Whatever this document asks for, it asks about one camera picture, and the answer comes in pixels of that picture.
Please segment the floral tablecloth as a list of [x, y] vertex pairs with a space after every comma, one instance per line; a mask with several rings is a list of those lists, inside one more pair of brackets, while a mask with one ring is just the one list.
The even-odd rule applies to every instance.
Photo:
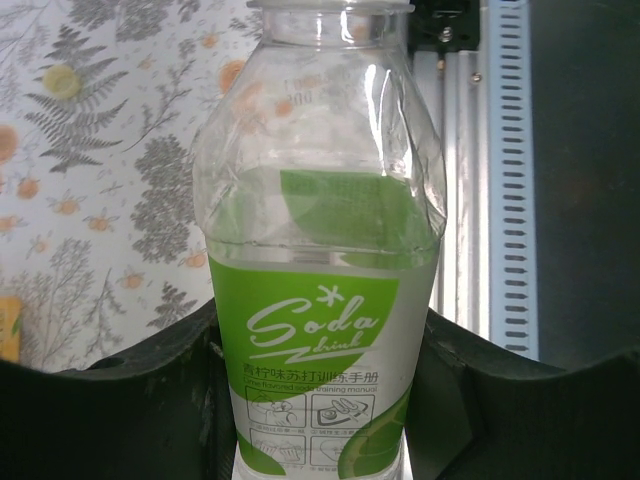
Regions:
[[[215, 303], [192, 149], [262, 33], [252, 0], [0, 0], [0, 296], [22, 301], [23, 365], [83, 369]], [[42, 83], [59, 64], [70, 99]]]

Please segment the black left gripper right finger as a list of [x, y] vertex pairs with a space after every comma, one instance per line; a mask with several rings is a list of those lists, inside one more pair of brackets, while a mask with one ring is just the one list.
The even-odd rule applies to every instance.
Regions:
[[429, 311], [406, 435], [414, 480], [640, 480], [640, 348], [562, 370]]

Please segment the yellow label tea bottle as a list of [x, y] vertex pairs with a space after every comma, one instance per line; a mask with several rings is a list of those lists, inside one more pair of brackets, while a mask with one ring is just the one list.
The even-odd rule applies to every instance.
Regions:
[[22, 301], [0, 296], [0, 359], [18, 363], [21, 348]]

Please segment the green label soda bottle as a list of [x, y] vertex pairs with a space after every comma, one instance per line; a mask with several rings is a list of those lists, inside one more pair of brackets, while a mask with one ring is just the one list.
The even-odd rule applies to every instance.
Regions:
[[252, 0], [194, 141], [240, 480], [396, 480], [446, 224], [410, 0]]

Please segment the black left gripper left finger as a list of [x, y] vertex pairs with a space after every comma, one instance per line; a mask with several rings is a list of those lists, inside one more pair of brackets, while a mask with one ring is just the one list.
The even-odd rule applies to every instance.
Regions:
[[216, 305], [85, 370], [0, 360], [0, 480], [231, 480]]

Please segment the yellow bottle cap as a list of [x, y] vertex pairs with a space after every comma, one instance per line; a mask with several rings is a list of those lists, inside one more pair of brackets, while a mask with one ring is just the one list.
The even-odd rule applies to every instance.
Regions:
[[66, 100], [81, 90], [81, 80], [68, 65], [59, 64], [49, 67], [42, 76], [43, 86], [56, 99]]

